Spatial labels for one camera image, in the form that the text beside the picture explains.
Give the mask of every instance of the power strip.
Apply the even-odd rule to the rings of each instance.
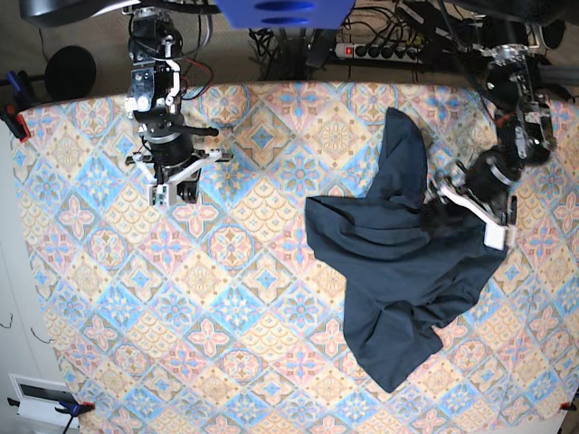
[[[369,61],[401,61],[406,63],[421,63],[416,59],[418,52],[415,48],[406,50],[405,45],[394,48],[392,43],[384,47],[365,43],[337,43],[335,54],[339,59],[366,59]]]

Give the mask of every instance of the table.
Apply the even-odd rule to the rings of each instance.
[[[579,386],[579,110],[517,187],[517,246],[444,349],[388,394],[342,336],[345,281],[315,261],[303,205],[365,193],[388,107],[420,127],[429,172],[496,140],[476,94],[376,83],[217,86],[186,102],[231,164],[197,205],[148,207],[125,156],[123,97],[24,113],[14,180],[64,381],[96,403],[82,432],[472,432],[553,417]]]

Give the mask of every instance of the tiled pattern fabric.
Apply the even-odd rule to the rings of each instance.
[[[458,433],[550,418],[579,386],[579,109],[554,102],[558,149],[518,185],[518,241],[444,349],[380,390],[342,335],[345,281],[314,259],[303,205],[364,195],[384,114],[423,132],[429,171],[495,141],[465,90],[222,86],[188,102],[221,128],[197,205],[147,207],[123,98],[24,114],[13,141],[24,237],[83,432]],[[385,282],[398,285],[399,282]]]

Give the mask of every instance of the white wall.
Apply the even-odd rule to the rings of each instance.
[[[33,424],[16,416],[6,398],[17,399],[8,373],[62,382],[52,348],[30,331],[46,337],[24,243],[24,230],[14,188],[8,128],[0,122],[0,434],[61,433],[62,427]]]

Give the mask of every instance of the dark navy shirt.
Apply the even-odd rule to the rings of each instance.
[[[432,326],[445,327],[473,307],[507,255],[484,245],[484,224],[474,215],[439,238],[422,231],[426,175],[418,127],[390,108],[366,198],[306,201],[309,246],[347,279],[346,342],[387,392],[442,349]]]

